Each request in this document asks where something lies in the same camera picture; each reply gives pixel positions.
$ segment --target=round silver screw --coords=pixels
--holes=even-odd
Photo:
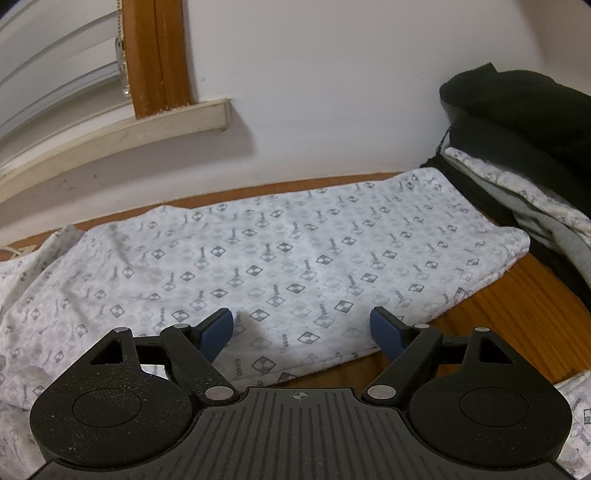
[[[396,389],[389,385],[374,385],[368,388],[368,395],[376,400],[388,400],[396,395]]]
[[[205,396],[210,400],[227,400],[232,395],[234,395],[234,390],[232,390],[230,387],[224,387],[223,385],[210,387],[205,391]]]

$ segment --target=gray garment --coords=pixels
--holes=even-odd
[[[455,158],[451,158],[443,153],[441,156],[456,170],[472,179],[502,206],[512,210],[517,222],[531,236],[537,240],[540,240],[541,237],[552,240],[558,251],[562,252],[570,260],[576,269],[579,270],[587,285],[591,287],[591,249],[589,249],[580,236],[563,223],[540,212],[515,193],[483,180]]]

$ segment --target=white patterned cloth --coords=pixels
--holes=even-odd
[[[573,426],[558,464],[577,480],[591,475],[591,371],[556,385],[573,412]]]
[[[373,307],[408,325],[429,322],[528,246],[523,231],[491,224],[433,168],[195,210],[159,207],[90,230],[6,311],[0,401],[28,410],[113,327],[156,335],[220,307],[235,327],[214,365],[237,388],[317,372],[377,350]],[[11,430],[0,424],[0,442],[12,442],[1,478],[38,459],[26,434],[6,440]]]
[[[543,192],[534,183],[517,173],[503,170],[480,158],[473,158],[457,148],[449,147],[445,153],[461,162],[480,178],[516,193],[538,210],[566,225],[591,248],[591,220],[564,199],[559,199],[552,192]]]

